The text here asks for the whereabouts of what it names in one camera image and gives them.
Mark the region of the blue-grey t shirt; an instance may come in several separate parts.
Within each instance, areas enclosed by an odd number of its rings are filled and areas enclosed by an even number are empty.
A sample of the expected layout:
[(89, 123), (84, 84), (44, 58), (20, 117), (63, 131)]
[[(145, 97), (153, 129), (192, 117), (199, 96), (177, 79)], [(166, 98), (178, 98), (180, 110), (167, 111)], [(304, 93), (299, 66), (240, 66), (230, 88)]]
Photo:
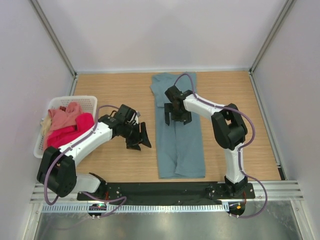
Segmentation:
[(165, 123), (164, 104), (170, 101), (165, 91), (174, 85), (177, 74), (159, 73), (152, 76), (150, 89), (154, 95), (155, 141), (158, 175), (161, 179), (204, 178), (206, 174), (200, 116), (192, 121)]

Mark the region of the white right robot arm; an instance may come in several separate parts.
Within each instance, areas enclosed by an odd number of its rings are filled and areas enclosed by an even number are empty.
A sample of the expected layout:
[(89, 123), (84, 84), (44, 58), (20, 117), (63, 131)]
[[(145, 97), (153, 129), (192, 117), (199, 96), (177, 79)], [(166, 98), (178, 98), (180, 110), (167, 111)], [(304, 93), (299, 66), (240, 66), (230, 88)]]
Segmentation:
[(217, 144), (224, 149), (226, 174), (225, 192), (231, 198), (241, 195), (248, 184), (243, 170), (243, 145), (248, 129), (235, 104), (217, 104), (206, 101), (191, 90), (165, 91), (169, 103), (164, 105), (165, 123), (191, 123), (192, 113), (211, 121)]

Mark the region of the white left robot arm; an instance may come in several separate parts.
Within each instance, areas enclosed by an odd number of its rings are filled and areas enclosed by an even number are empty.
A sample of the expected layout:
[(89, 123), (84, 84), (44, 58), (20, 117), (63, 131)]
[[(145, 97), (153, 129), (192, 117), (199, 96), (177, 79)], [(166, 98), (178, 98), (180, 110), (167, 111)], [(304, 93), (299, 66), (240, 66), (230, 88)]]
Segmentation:
[(106, 181), (94, 173), (77, 173), (82, 160), (100, 145), (115, 137), (123, 137), (127, 149), (140, 150), (141, 145), (151, 148), (145, 122), (138, 117), (104, 115), (98, 122), (75, 140), (59, 148), (48, 147), (41, 159), (37, 181), (44, 186), (44, 193), (52, 191), (59, 198), (70, 193), (90, 195), (101, 200), (106, 194)]

